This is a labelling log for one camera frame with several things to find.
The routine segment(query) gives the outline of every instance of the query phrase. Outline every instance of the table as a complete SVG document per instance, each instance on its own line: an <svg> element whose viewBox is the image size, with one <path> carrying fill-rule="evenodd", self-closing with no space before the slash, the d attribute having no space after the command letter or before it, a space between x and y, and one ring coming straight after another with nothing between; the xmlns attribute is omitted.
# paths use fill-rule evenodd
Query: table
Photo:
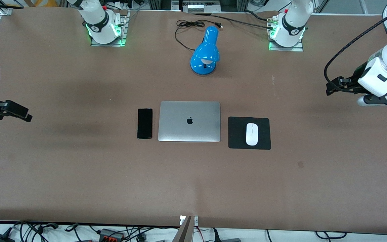
<svg viewBox="0 0 387 242"><path fill-rule="evenodd" d="M177 20L201 18L224 25L205 77L174 40ZM278 52L263 29L181 12L142 11L125 47L100 48L75 9L15 11L0 23L0 99L34 118L0 121L0 219L176 226L198 215L202 227L387 233L387 107L326 96L323 77L379 19L312 16L304 52ZM178 37L195 47L203 31ZM330 77L386 43L373 30ZM157 141L163 100L219 101L221 142ZM138 108L154 109L153 139L136 139ZM229 149L229 116L269 118L272 149Z"/></svg>

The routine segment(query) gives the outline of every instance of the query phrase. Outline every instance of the lamp base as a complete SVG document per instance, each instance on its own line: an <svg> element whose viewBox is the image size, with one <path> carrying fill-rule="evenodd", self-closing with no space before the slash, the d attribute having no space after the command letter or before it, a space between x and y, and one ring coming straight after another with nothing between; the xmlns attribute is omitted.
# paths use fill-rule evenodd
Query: lamp base
<svg viewBox="0 0 387 242"><path fill-rule="evenodd" d="M190 59L190 67L195 73L199 75L208 75L216 69L216 62L204 64L201 61L201 58L192 56Z"/></svg>

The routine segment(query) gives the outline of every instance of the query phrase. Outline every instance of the white floor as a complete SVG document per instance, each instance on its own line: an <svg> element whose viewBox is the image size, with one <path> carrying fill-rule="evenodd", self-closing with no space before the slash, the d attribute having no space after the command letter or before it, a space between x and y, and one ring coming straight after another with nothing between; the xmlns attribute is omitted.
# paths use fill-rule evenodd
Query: white floor
<svg viewBox="0 0 387 242"><path fill-rule="evenodd" d="M0 224L0 234L10 227L8 224ZM61 225L57 230L51 228L46 228L44 230L43 236L49 242L78 242L77 237L75 236L74 231L66 232L64 229L67 225ZM27 226L23 225L23 234L26 234ZM105 227L105 226L93 226L95 230L101 229L110 229L114 231L125 230L126 227ZM201 228L204 241L212 240L214 241L215 236L214 232L210 228ZM241 242L269 242L265 230L242 230L242 229L220 229L217 228L219 237L221 240L224 239L234 239L239 238ZM94 242L99 241L99 235L96 234L88 226L78 226L77 232L83 241L92 240ZM327 242L326 240L319 239L316 237L314 232L311 231L286 231L286 230L269 230L270 237L273 242ZM177 229L153 229L146 232L146 242L158 242L165 240L166 242L171 242L177 233ZM329 236L341 236L340 233L329 233ZM19 231L13 229L10 234L10 238L14 239L16 242L20 242L20 233ZM40 242L39 236L36 236L34 239L35 242ZM347 236L343 239L334 239L332 241L338 242L387 242L387 235L375 235L375 234L359 234L359 233L348 233ZM195 229L193 242L203 242L200 234Z"/></svg>

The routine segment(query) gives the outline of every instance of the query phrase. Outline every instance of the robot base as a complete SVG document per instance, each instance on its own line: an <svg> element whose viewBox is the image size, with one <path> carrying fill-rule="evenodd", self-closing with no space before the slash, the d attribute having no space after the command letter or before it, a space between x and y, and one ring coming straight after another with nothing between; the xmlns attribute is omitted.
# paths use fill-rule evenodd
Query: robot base
<svg viewBox="0 0 387 242"><path fill-rule="evenodd" d="M112 42L107 44L100 44L97 43L92 37L90 40L90 46L109 46L109 47L124 47L126 43L126 36L128 33L128 25L127 23L129 21L129 16L131 15L131 11L129 10L127 15L120 15L115 14L116 17L116 24L120 24L121 27L115 27L115 31L120 32L120 36L118 36L116 39L114 39Z"/></svg>
<svg viewBox="0 0 387 242"><path fill-rule="evenodd" d="M278 16L273 16L271 19L271 22L267 23L267 26L272 27L273 30L268 29L268 49L269 50L279 50L279 51L295 51L295 52L302 52L304 51L303 45L302 45L302 34L301 38L298 40L298 43L296 43L294 46L291 47L284 47L279 45L275 40L273 40L273 36L276 36L278 31L280 30L280 27L278 25Z"/></svg>

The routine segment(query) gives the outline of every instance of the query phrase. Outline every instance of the desk lamp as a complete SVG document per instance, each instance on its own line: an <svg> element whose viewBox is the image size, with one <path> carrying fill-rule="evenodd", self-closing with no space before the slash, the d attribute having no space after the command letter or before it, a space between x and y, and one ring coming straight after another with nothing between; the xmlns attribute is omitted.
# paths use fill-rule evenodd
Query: desk lamp
<svg viewBox="0 0 387 242"><path fill-rule="evenodd" d="M190 67L200 75L212 73L216 68L216 62L220 60L219 50L216 46L219 30L215 26L209 26L204 34L203 42L197 47L190 59Z"/></svg>

